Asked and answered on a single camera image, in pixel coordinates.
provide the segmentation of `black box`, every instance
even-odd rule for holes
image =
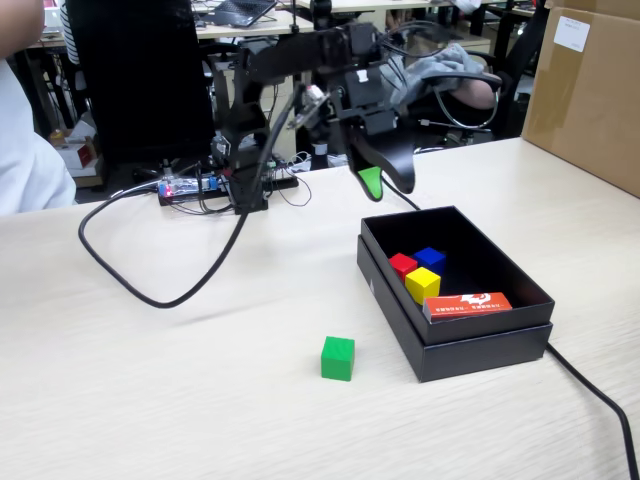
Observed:
[[[441,295],[502,292],[510,311],[429,322],[389,258],[447,255]],[[455,207],[365,218],[358,265],[420,381],[542,357],[555,302]]]

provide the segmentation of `laptop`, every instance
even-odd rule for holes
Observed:
[[[225,0],[202,20],[214,25],[250,27],[275,6],[275,0]]]

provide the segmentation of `blue cube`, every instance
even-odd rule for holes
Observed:
[[[420,250],[413,255],[413,258],[418,262],[419,267],[424,267],[440,276],[444,273],[444,262],[447,257],[431,247]]]

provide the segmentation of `robotic arm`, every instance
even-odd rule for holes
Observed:
[[[259,52],[243,50],[233,106],[212,145],[216,162],[231,170],[237,213],[267,208],[261,189],[250,188],[261,174],[258,158],[271,134],[260,107],[262,90],[307,71],[317,84],[302,94],[303,108],[289,128],[304,126],[314,141],[322,141],[338,122],[350,169],[371,200],[382,199],[382,172],[401,192],[413,191],[413,142],[398,128],[399,116],[386,99],[384,61],[376,29],[366,23],[292,35]]]

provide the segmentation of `orange box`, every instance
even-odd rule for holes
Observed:
[[[484,315],[511,310],[511,304],[502,293],[476,293],[451,297],[431,297],[424,300],[422,311],[427,320],[438,321],[453,317]]]

